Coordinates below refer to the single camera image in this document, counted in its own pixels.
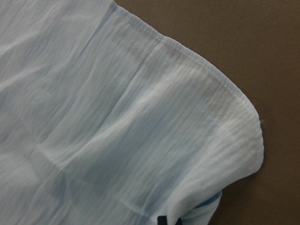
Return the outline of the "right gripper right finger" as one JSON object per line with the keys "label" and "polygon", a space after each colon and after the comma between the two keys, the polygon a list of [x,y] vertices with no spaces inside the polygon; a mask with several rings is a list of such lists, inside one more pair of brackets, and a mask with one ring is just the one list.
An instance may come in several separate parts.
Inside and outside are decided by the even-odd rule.
{"label": "right gripper right finger", "polygon": [[179,218],[179,219],[177,220],[177,222],[176,222],[175,225],[182,225],[182,220],[181,220],[181,218]]}

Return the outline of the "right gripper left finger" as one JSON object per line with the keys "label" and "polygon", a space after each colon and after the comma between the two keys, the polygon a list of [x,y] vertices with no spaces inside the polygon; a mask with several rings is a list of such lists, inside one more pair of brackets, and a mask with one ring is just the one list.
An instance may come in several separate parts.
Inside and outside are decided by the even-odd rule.
{"label": "right gripper left finger", "polygon": [[158,216],[157,217],[157,225],[167,225],[167,217],[166,216]]}

